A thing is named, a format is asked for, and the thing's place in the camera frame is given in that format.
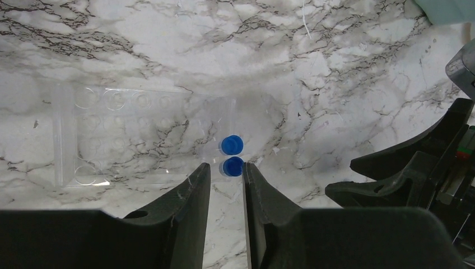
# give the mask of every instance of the white marble countertop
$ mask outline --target white marble countertop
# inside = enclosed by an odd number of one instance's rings
[[[405,0],[1,0],[0,13],[2,208],[122,217],[169,189],[52,188],[57,81],[236,97],[243,159],[303,207],[336,206],[328,183],[365,181],[351,159],[463,96],[444,71],[460,31]],[[213,182],[203,268],[246,268],[245,249],[241,180]]]

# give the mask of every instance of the blue bottle cap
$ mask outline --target blue bottle cap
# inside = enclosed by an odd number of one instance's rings
[[[244,161],[239,157],[231,157],[222,164],[222,171],[228,177],[239,177],[243,173]]]
[[[241,137],[232,135],[224,138],[220,146],[224,154],[237,155],[243,151],[244,142]]]

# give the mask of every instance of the black plastic part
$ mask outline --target black plastic part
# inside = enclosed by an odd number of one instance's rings
[[[475,253],[475,191],[471,187],[475,155],[457,159],[457,150],[469,128],[466,123],[472,109],[473,101],[457,99],[426,132],[352,161],[354,171],[376,182],[338,182],[328,185],[325,194],[343,207],[414,206],[430,210],[442,221],[459,253],[471,257]],[[444,184],[450,193],[441,189]]]
[[[424,183],[438,160],[418,151],[402,171],[390,178],[365,184],[330,184],[325,194],[343,207],[416,206]]]
[[[371,179],[383,180],[401,171],[417,151],[440,158],[460,128],[467,124],[472,109],[473,101],[458,98],[447,113],[422,134],[383,151],[354,159],[350,167]]]
[[[249,268],[465,268],[420,208],[303,209],[244,164]]]
[[[0,211],[0,268],[202,268],[209,164],[117,219],[100,210]]]

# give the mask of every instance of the clear plastic well plate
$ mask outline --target clear plastic well plate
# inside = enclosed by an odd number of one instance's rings
[[[234,104],[224,96],[61,85],[53,96],[55,183],[184,180],[221,155]]]

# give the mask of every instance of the green fabric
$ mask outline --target green fabric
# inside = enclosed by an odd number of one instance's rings
[[[475,21],[475,0],[416,0],[433,24]]]

